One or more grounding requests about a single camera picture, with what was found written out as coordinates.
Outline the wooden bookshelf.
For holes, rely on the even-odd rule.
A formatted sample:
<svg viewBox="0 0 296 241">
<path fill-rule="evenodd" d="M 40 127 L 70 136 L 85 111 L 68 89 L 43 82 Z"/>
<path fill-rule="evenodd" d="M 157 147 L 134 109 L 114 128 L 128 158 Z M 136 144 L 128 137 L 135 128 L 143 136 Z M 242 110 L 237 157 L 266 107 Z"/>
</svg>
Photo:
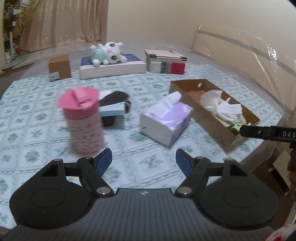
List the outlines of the wooden bookshelf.
<svg viewBox="0 0 296 241">
<path fill-rule="evenodd" d="M 20 1 L 1 1 L 1 66 L 16 58 L 14 31 Z"/>
</svg>

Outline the light green cloth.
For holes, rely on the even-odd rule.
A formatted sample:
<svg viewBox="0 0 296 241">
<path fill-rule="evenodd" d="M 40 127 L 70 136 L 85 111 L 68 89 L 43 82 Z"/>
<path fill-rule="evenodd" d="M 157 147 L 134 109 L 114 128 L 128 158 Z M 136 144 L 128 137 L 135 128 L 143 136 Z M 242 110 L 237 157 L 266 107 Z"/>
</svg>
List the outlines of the light green cloth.
<svg viewBox="0 0 296 241">
<path fill-rule="evenodd" d="M 227 129 L 229 129 L 229 131 L 231 131 L 236 136 L 236 135 L 240 134 L 240 128 L 243 125 L 245 125 L 245 123 L 238 122 L 238 123 L 228 126 Z"/>
</svg>

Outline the beige curtain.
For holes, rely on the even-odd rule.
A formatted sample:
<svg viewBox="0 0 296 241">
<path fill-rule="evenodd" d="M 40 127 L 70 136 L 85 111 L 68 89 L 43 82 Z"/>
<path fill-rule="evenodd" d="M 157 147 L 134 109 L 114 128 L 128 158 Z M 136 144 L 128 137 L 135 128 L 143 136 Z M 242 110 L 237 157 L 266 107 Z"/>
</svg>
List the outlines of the beige curtain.
<svg viewBox="0 0 296 241">
<path fill-rule="evenodd" d="M 20 48 L 26 52 L 107 41 L 109 1 L 28 1 Z"/>
</svg>

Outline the white cloth bag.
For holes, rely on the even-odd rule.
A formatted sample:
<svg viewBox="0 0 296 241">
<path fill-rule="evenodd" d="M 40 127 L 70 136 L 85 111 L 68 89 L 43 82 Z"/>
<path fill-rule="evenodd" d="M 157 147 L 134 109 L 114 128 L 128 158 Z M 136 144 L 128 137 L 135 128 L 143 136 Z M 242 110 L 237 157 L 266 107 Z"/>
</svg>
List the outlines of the white cloth bag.
<svg viewBox="0 0 296 241">
<path fill-rule="evenodd" d="M 217 110 L 222 90 L 209 90 L 201 95 L 200 104 L 209 112 Z"/>
</svg>

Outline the stack of books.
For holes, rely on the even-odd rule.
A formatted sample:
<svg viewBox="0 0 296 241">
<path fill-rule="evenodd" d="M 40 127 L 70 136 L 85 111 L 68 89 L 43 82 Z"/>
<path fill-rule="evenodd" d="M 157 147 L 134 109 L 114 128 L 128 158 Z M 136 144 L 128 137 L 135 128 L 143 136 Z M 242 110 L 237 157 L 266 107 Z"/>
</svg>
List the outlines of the stack of books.
<svg viewBox="0 0 296 241">
<path fill-rule="evenodd" d="M 187 57 L 176 51 L 145 49 L 148 72 L 177 74 L 185 73 Z"/>
</svg>

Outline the open cardboard tray box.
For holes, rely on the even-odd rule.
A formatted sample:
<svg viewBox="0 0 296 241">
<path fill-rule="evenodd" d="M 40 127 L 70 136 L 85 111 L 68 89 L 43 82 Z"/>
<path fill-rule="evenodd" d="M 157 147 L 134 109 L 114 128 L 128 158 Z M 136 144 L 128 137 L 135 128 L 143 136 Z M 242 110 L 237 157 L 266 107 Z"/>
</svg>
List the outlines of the open cardboard tray box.
<svg viewBox="0 0 296 241">
<path fill-rule="evenodd" d="M 202 106 L 202 95 L 211 90 L 221 89 L 206 79 L 185 79 L 171 81 L 169 92 L 180 92 L 180 102 L 193 108 L 192 118 L 227 152 L 241 136 L 231 132 Z"/>
</svg>

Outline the small brown cardboard box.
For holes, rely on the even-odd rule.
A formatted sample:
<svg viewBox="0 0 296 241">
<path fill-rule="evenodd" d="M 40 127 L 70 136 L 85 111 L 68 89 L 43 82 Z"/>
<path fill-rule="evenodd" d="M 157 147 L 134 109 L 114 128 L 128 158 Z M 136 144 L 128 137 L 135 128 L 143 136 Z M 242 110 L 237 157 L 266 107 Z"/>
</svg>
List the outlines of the small brown cardboard box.
<svg viewBox="0 0 296 241">
<path fill-rule="evenodd" d="M 48 61 L 48 69 L 51 82 L 71 78 L 69 55 L 51 57 Z"/>
</svg>

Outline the pink lidded cup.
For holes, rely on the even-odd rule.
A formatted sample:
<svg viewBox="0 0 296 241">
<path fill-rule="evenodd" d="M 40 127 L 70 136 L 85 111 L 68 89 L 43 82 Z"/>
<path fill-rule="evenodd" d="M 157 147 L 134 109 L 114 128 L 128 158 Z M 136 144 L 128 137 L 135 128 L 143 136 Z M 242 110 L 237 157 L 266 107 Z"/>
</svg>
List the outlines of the pink lidded cup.
<svg viewBox="0 0 296 241">
<path fill-rule="evenodd" d="M 98 98 L 97 89 L 77 87 L 62 94 L 58 100 L 71 136 L 71 146 L 80 154 L 96 153 L 104 144 Z"/>
</svg>

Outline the purple tissue pack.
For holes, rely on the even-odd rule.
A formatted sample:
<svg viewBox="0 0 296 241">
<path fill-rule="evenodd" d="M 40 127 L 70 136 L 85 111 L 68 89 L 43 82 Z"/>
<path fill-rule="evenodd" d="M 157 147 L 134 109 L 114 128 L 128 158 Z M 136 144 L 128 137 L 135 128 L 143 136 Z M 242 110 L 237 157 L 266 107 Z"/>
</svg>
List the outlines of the purple tissue pack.
<svg viewBox="0 0 296 241">
<path fill-rule="evenodd" d="M 172 146 L 189 125 L 193 108 L 180 102 L 181 93 L 168 94 L 140 114 L 140 133 L 166 147 Z"/>
</svg>

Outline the clear plastic sheet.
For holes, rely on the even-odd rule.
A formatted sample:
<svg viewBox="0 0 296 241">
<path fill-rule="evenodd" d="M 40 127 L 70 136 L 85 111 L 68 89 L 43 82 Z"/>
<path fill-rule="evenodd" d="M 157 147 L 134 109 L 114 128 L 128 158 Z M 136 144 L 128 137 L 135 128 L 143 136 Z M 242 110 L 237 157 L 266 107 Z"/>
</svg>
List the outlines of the clear plastic sheet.
<svg viewBox="0 0 296 241">
<path fill-rule="evenodd" d="M 295 114 L 295 60 L 248 33 L 200 24 L 192 50 L 244 75 Z"/>
</svg>

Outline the white bunny plush toy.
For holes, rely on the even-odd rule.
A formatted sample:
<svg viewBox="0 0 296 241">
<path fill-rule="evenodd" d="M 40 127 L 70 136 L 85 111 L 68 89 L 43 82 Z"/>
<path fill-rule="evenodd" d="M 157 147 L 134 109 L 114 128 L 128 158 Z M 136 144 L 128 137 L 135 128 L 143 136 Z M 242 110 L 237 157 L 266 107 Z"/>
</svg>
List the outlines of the white bunny plush toy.
<svg viewBox="0 0 296 241">
<path fill-rule="evenodd" d="M 98 67 L 101 64 L 126 63 L 127 58 L 121 51 L 123 43 L 108 42 L 105 45 L 98 44 L 90 46 L 90 59 L 93 66 Z"/>
</svg>

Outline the long white flat box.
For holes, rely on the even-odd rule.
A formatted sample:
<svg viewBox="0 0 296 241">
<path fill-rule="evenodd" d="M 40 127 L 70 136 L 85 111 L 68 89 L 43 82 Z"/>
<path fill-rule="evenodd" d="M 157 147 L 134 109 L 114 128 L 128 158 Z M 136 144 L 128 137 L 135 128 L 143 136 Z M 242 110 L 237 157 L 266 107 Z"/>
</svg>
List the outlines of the long white flat box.
<svg viewBox="0 0 296 241">
<path fill-rule="evenodd" d="M 82 57 L 80 65 L 80 77 L 82 80 L 111 77 L 119 75 L 145 73 L 146 63 L 133 54 L 124 54 L 127 58 L 126 63 L 100 65 L 95 67 L 91 63 L 90 56 Z"/>
</svg>

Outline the white towel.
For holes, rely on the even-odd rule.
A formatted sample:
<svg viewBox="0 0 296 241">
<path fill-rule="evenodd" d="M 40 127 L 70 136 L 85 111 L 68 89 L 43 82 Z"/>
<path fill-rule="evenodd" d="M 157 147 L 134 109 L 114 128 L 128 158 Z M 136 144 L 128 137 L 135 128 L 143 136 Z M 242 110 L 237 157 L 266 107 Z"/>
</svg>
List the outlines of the white towel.
<svg viewBox="0 0 296 241">
<path fill-rule="evenodd" d="M 210 111 L 216 118 L 229 123 L 235 123 L 242 115 L 242 105 L 230 104 L 231 98 L 226 100 L 219 99 L 218 102 L 212 102 L 206 106 L 206 109 Z"/>
</svg>

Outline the blue surgical face mask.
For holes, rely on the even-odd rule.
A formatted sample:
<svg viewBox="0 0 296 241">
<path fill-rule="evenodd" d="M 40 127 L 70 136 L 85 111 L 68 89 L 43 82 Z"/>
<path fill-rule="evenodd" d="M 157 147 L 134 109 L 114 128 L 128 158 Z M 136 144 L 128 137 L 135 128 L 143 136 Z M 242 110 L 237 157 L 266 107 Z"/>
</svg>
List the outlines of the blue surgical face mask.
<svg viewBox="0 0 296 241">
<path fill-rule="evenodd" d="M 99 107 L 99 114 L 101 117 L 119 116 L 125 114 L 125 103 L 119 102 L 115 104 L 105 105 Z"/>
</svg>

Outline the black fuzzy slipper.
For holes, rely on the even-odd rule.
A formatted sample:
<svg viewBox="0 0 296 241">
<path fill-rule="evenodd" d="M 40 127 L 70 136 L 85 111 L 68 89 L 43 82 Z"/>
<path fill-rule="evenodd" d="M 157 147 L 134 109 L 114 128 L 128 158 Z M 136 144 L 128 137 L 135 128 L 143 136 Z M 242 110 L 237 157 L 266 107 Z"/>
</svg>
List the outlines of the black fuzzy slipper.
<svg viewBox="0 0 296 241">
<path fill-rule="evenodd" d="M 113 126 L 118 116 L 129 113 L 130 96 L 123 91 L 101 91 L 98 98 L 99 114 L 105 128 Z"/>
</svg>

